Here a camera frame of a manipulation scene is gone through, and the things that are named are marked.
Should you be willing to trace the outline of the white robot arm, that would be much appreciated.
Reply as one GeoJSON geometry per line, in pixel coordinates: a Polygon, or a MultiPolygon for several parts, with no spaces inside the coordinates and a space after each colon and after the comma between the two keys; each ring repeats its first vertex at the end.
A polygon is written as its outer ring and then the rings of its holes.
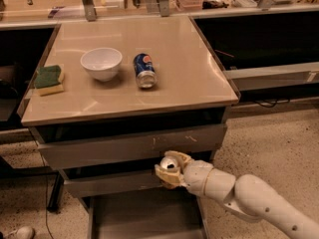
{"type": "Polygon", "coordinates": [[[195,196],[212,199],[247,222],[265,220],[290,239],[319,239],[319,224],[255,175],[235,177],[173,150],[155,165],[155,173],[165,187],[183,187],[195,196]]]}

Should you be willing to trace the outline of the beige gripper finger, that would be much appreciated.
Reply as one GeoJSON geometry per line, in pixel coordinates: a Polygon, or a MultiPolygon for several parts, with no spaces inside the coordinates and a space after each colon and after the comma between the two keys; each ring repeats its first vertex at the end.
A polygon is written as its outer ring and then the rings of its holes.
{"type": "Polygon", "coordinates": [[[176,188],[185,186],[184,177],[180,167],[165,169],[159,165],[155,166],[156,176],[168,187],[176,188]]]}
{"type": "Polygon", "coordinates": [[[192,161],[190,155],[175,150],[166,151],[164,155],[174,157],[180,165],[187,165],[189,162],[192,161]]]}

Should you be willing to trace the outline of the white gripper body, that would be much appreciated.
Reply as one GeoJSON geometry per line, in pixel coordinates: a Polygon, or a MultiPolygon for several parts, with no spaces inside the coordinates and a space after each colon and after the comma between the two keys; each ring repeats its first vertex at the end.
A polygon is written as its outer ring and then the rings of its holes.
{"type": "Polygon", "coordinates": [[[183,171],[187,191],[196,196],[203,196],[206,180],[212,170],[213,165],[211,163],[202,160],[190,162],[183,171]]]}

